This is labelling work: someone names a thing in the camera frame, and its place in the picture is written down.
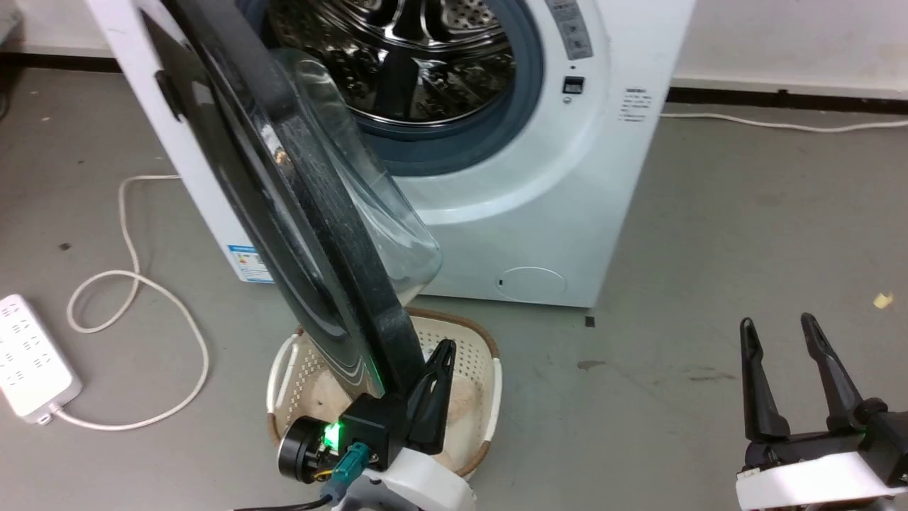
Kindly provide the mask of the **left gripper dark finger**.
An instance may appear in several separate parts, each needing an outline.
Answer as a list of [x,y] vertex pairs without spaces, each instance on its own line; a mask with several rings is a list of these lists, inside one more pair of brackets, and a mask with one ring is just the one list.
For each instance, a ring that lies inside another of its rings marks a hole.
[[443,450],[456,353],[454,340],[441,340],[406,395],[409,449],[425,455],[438,455]]

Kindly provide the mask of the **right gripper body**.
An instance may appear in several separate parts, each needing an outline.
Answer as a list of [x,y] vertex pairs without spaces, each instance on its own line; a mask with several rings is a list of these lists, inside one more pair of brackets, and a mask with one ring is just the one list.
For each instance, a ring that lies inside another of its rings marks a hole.
[[742,510],[890,510],[906,495],[906,413],[889,411],[880,399],[857,407],[860,427],[797,442],[792,455],[812,459],[779,462],[740,472]]

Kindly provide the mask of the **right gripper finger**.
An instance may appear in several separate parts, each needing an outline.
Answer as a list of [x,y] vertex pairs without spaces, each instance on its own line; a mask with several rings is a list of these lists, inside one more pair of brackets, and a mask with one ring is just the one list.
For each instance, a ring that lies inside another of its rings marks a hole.
[[776,442],[790,434],[788,421],[779,414],[768,376],[763,369],[763,347],[752,318],[741,320],[741,382],[745,437],[751,442]]
[[854,429],[854,408],[863,401],[841,359],[813,314],[801,314],[805,346],[817,365],[828,407],[829,431]]

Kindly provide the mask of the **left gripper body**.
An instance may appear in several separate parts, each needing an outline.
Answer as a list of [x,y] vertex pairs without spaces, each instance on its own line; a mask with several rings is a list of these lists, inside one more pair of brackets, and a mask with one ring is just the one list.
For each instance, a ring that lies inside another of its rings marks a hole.
[[277,466],[285,478],[318,486],[295,510],[474,510],[472,488],[406,446],[406,398],[361,395],[333,422],[308,415],[285,428]]

